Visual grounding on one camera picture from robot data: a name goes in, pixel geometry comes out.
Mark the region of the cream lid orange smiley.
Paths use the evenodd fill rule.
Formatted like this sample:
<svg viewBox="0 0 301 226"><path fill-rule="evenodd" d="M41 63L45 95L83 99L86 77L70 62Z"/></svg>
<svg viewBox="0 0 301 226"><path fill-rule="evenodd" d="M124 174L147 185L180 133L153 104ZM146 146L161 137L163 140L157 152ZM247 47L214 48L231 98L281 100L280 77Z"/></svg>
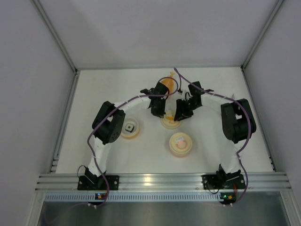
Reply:
<svg viewBox="0 0 301 226"><path fill-rule="evenodd" d="M174 121L174 111L168 110L164 114L163 118L160 119L161 124L163 127L166 129L176 129L180 126L181 122L180 121Z"/></svg>

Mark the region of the cream lid pink smiley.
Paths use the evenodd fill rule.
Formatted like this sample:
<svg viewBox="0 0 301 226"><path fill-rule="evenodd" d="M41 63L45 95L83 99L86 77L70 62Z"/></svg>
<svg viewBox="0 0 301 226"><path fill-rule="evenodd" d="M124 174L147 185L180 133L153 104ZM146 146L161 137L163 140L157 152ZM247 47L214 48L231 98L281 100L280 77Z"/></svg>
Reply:
<svg viewBox="0 0 301 226"><path fill-rule="evenodd" d="M178 149L185 149L189 147L192 148L192 139L188 134L183 132L178 132L170 137L169 146Z"/></svg>

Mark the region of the black white sushi piece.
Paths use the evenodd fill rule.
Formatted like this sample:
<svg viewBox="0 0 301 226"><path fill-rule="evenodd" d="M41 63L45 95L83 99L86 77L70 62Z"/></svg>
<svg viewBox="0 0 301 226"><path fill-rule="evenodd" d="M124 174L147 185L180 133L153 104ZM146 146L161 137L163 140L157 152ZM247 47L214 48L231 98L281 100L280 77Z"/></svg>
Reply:
<svg viewBox="0 0 301 226"><path fill-rule="evenodd" d="M135 125L132 123L127 123L125 126L125 131L128 133L132 133L135 129Z"/></svg>

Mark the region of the cream bowl orange base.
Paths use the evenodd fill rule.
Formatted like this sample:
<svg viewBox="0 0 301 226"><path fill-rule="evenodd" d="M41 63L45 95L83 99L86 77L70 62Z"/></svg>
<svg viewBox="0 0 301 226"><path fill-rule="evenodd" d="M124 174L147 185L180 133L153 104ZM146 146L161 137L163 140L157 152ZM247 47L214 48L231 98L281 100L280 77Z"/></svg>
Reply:
<svg viewBox="0 0 301 226"><path fill-rule="evenodd" d="M132 123L132 124L135 125L135 129L132 133L128 133L128 132L125 131L125 126L126 126L127 123ZM139 122L136 118L133 118L133 117L125 118L123 126L122 126L122 130L121 130L121 136L123 138L133 139L139 134L139 131L140 131L140 124L139 124Z"/></svg>

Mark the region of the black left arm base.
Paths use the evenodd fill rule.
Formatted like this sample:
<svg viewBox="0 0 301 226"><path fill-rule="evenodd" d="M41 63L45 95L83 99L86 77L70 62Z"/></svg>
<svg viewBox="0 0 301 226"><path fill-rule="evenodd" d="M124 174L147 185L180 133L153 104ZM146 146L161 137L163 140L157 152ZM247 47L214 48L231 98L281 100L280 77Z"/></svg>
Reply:
<svg viewBox="0 0 301 226"><path fill-rule="evenodd" d="M119 176L108 175L106 180L109 185L109 190L116 191L119 189ZM80 191L93 191L93 190L106 190L107 184L102 176L96 177L95 175L83 175L79 177L77 190Z"/></svg>

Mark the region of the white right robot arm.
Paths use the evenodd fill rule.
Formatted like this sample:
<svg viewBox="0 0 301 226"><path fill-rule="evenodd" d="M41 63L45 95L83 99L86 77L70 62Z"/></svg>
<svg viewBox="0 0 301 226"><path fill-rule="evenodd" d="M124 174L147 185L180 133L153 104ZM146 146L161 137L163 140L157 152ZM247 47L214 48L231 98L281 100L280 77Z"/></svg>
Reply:
<svg viewBox="0 0 301 226"><path fill-rule="evenodd" d="M213 151L219 164L216 172L220 181L239 178L240 152L245 148L252 134L256 131L256 123L247 99L235 100L215 94L213 90L202 89L200 82L188 85L189 91L182 93L176 101L175 121L182 121L193 116L194 110L202 107L205 115L212 113L208 122L202 121L204 129L203 142L208 151Z"/></svg>

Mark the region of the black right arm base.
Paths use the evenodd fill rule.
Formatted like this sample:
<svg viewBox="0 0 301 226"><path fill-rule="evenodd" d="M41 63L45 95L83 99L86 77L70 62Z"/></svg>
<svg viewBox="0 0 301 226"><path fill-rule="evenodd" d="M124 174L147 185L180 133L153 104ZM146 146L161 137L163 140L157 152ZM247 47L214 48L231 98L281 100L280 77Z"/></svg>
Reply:
<svg viewBox="0 0 301 226"><path fill-rule="evenodd" d="M234 186L236 189L245 189L245 179L241 174L205 174L202 175L203 187L206 190L233 190Z"/></svg>

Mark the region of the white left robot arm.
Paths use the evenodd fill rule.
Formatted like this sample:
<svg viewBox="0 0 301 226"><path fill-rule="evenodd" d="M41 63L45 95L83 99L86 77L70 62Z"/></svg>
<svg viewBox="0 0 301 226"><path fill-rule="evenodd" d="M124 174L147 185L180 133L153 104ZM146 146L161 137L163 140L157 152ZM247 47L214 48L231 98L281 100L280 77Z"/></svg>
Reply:
<svg viewBox="0 0 301 226"><path fill-rule="evenodd" d="M95 190L103 184L109 187L105 177L106 161L111 144L121 135L126 116L142 109L150 109L152 115L162 118L167 97L174 94L173 90L158 81L154 88L142 89L139 95L127 101L106 101L102 104L92 123L93 130L87 138L87 145L92 152L91 162L84 174L88 187Z"/></svg>

